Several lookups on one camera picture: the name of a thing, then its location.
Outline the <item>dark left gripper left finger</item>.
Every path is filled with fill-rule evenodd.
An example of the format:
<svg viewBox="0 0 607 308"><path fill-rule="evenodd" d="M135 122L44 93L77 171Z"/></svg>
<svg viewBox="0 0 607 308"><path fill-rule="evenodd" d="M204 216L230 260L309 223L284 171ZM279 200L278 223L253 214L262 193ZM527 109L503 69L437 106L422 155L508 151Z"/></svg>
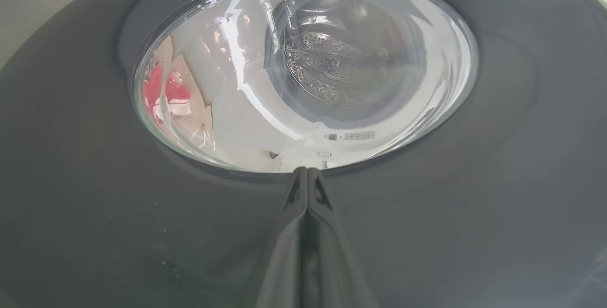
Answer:
<svg viewBox="0 0 607 308"><path fill-rule="evenodd" d="M264 249L258 308L302 306L302 225L308 208L308 169L299 167Z"/></svg>

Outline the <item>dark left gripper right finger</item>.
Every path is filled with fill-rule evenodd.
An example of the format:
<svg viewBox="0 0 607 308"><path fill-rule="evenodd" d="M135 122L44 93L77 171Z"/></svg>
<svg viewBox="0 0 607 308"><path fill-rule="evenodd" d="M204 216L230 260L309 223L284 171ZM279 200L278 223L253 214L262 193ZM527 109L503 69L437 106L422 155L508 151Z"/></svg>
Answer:
<svg viewBox="0 0 607 308"><path fill-rule="evenodd" d="M305 193L302 307L377 308L320 170L306 170Z"/></svg>

